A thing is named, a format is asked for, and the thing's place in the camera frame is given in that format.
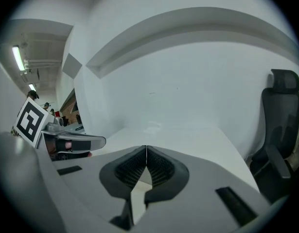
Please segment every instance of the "chair headrest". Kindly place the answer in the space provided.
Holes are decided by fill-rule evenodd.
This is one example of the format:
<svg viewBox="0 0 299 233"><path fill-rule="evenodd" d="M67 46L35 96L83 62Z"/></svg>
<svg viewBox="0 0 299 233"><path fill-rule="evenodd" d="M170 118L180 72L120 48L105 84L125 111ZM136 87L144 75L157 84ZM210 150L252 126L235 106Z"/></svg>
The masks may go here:
<svg viewBox="0 0 299 233"><path fill-rule="evenodd" d="M274 74L273 90L279 93L299 91L299 76L291 70L271 69Z"/></svg>

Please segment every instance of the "person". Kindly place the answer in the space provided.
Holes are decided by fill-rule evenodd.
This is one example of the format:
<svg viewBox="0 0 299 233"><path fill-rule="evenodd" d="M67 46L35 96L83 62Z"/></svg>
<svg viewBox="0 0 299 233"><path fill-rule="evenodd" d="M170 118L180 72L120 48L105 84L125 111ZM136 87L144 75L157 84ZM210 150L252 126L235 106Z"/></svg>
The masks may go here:
<svg viewBox="0 0 299 233"><path fill-rule="evenodd" d="M45 111L48 111L49 106L51 106L51 105L50 105L48 102L46 102L46 103L44 104L44 106L43 106L43 109L44 109Z"/></svg>
<svg viewBox="0 0 299 233"><path fill-rule="evenodd" d="M36 99L39 99L39 96L38 94L36 93L36 91L34 90L30 90L28 93L27 93L27 98L31 98L33 101L35 101ZM11 129L11 135L13 136L19 136L19 133L14 129L14 126L12 126L12 129Z"/></svg>

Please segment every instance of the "chair backrest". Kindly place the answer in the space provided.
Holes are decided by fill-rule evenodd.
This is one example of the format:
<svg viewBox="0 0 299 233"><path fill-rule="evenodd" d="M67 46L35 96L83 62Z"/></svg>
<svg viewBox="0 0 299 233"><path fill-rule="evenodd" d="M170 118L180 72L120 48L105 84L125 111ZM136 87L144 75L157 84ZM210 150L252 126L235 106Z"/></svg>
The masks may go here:
<svg viewBox="0 0 299 233"><path fill-rule="evenodd" d="M272 88L262 92L266 135L263 147L252 157L265 163L268 157L264 146L275 145L283 158L293 151L299 129L299 77L291 70L271 69L274 75Z"/></svg>

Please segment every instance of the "ceiling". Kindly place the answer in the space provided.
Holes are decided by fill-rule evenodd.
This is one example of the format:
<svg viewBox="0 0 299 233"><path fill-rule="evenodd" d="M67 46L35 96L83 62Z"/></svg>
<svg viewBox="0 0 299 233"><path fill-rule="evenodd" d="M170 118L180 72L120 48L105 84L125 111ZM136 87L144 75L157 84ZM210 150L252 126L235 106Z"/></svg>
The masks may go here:
<svg viewBox="0 0 299 233"><path fill-rule="evenodd" d="M13 21L0 39L0 62L11 79L25 94L30 90L28 86L30 83L34 85L37 92L55 90L57 72L63 59L65 42L71 31L71 26L68 25L64 31L59 27L52 27L54 30L51 32L49 27L40 21L31 19ZM12 52L14 45L19 45L23 63L24 59L45 60L45 62L55 60L55 66L44 67L48 65L45 64L41 65L43 68L31 68L23 78Z"/></svg>

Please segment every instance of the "desk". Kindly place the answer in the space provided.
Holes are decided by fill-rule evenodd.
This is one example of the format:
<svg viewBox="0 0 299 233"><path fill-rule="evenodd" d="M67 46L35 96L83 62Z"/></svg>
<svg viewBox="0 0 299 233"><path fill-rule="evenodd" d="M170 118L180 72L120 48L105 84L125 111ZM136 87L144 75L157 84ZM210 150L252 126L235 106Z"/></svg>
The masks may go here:
<svg viewBox="0 0 299 233"><path fill-rule="evenodd" d="M140 145L157 146L212 161L259 191L238 150L219 128L197 130L123 128L106 140L104 148L92 151L92 155Z"/></svg>

